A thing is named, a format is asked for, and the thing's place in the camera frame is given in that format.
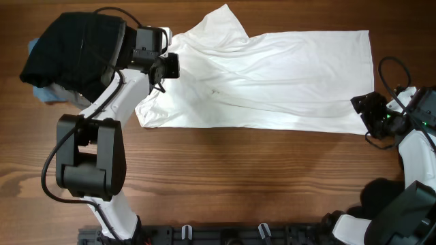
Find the white t-shirt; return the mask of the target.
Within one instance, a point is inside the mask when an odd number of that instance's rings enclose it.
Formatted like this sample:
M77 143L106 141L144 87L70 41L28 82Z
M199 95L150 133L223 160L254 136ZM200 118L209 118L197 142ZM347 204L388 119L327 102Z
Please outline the white t-shirt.
M226 5L175 35L180 76L135 109L143 127L246 127L362 135L351 99L374 89L368 31L249 37Z

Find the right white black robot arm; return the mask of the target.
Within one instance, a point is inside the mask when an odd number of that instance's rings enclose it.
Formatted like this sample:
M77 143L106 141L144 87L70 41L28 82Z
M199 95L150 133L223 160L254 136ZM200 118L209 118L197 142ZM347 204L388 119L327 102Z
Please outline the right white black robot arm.
M341 214L332 228L344 244L435 243L435 89L407 88L391 102L378 93L352 105L369 134L395 139L404 182L377 180L361 195L362 217Z

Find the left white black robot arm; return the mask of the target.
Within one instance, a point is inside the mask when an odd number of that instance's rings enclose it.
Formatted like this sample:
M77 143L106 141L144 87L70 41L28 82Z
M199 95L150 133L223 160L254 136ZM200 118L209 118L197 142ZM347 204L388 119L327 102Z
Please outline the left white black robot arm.
M180 76L178 55L169 52L168 27L140 27L125 69L115 68L107 89L78 115L57 123L57 144L47 163L56 161L57 185L72 195L69 203L90 207L101 228L96 244L145 244L139 216L122 191L127 164L123 127L135 107L165 79Z

